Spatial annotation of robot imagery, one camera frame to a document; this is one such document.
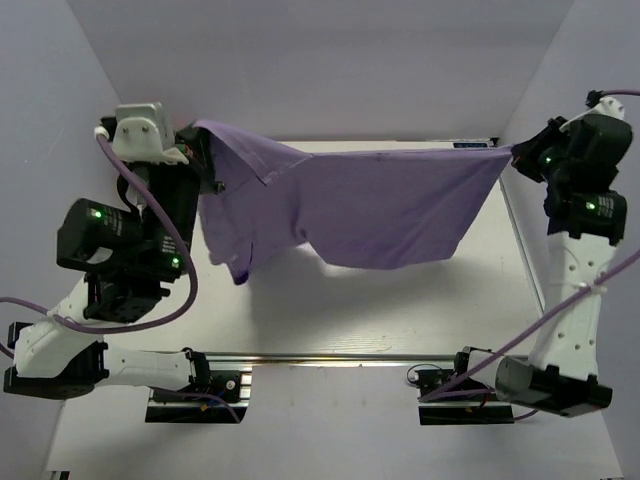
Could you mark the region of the purple t-shirt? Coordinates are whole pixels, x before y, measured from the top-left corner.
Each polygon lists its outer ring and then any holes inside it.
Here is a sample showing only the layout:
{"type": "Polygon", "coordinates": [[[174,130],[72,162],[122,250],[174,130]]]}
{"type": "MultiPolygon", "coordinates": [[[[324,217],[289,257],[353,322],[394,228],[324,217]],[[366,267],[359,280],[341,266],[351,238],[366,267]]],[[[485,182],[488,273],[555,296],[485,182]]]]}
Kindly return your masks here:
{"type": "Polygon", "coordinates": [[[224,188],[200,199],[210,262],[236,284],[310,245],[339,267],[449,259],[507,166],[506,147],[309,153],[202,120],[224,188]]]}

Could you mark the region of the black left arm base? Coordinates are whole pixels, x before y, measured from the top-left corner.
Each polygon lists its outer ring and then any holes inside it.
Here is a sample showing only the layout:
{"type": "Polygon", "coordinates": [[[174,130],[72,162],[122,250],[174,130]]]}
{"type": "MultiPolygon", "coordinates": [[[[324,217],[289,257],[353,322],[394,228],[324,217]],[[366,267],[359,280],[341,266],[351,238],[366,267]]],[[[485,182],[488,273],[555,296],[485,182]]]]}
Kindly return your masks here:
{"type": "Polygon", "coordinates": [[[178,392],[152,389],[147,424],[236,425],[245,417],[252,386],[252,366],[239,361],[209,362],[210,379],[204,386],[178,392]]]}

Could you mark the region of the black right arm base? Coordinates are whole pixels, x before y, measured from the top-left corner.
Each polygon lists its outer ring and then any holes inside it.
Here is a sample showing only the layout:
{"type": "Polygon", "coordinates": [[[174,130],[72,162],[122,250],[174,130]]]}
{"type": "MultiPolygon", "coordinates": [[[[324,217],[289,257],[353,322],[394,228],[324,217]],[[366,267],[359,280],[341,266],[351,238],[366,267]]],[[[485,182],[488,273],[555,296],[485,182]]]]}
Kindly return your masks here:
{"type": "MultiPolygon", "coordinates": [[[[435,363],[420,363],[406,372],[407,383],[418,390],[418,398],[454,380],[469,366],[469,353],[465,347],[458,352],[451,366],[435,363]]],[[[500,402],[493,390],[484,383],[466,379],[447,390],[444,396],[418,401],[419,424],[421,426],[481,426],[514,424],[512,407],[500,402]]]]}

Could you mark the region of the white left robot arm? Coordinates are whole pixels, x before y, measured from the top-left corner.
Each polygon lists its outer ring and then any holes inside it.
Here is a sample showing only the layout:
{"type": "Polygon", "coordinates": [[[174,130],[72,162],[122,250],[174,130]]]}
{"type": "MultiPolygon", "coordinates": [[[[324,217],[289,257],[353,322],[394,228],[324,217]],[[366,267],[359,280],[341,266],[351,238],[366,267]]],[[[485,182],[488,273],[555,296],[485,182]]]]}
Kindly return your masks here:
{"type": "Polygon", "coordinates": [[[186,304],[198,292],[191,257],[198,200],[218,193],[208,133],[179,131],[135,117],[105,117],[96,141],[118,171],[120,207],[81,198],[57,232],[56,261],[81,273],[73,290],[34,323],[10,326],[4,352],[8,394],[68,400],[111,385],[149,387],[199,399],[212,389],[205,354],[119,349],[109,338],[154,327],[150,312],[181,277],[189,280],[186,304]]]}

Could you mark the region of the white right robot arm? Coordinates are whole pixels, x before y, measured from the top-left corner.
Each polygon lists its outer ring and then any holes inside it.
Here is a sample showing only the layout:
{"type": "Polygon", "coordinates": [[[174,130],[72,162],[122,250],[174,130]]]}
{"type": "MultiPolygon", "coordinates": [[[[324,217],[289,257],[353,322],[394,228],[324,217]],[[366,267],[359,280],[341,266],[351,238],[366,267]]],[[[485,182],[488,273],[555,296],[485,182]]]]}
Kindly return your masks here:
{"type": "Polygon", "coordinates": [[[633,139],[620,114],[591,111],[552,119],[512,147],[512,165],[546,186],[551,266],[543,324],[524,360],[467,347],[451,374],[453,390],[477,397],[490,387],[503,402],[576,417],[607,408],[613,391],[598,381],[596,335],[601,285],[623,239],[626,199],[612,190],[633,139]]]}

